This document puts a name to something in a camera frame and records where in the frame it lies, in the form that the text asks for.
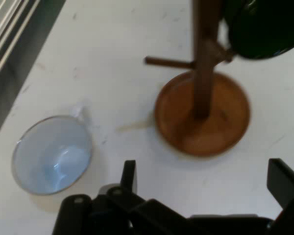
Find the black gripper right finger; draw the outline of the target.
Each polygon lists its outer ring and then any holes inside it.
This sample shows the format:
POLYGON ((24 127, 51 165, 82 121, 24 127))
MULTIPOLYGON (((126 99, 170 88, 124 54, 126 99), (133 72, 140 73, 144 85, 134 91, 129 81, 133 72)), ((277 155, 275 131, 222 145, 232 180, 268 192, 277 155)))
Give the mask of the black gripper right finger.
POLYGON ((270 235, 294 235, 294 171, 281 159, 269 159, 267 188, 282 208, 270 235))

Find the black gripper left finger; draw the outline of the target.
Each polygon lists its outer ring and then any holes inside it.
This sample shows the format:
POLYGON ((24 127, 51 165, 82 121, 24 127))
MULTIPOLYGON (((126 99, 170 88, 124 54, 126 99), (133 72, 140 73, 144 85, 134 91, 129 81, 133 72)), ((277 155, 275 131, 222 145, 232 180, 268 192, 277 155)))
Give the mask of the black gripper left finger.
POLYGON ((125 161, 117 188, 92 199, 86 194, 66 197, 52 231, 53 235, 129 235, 131 220, 144 221, 145 200, 134 193, 136 161, 125 161))

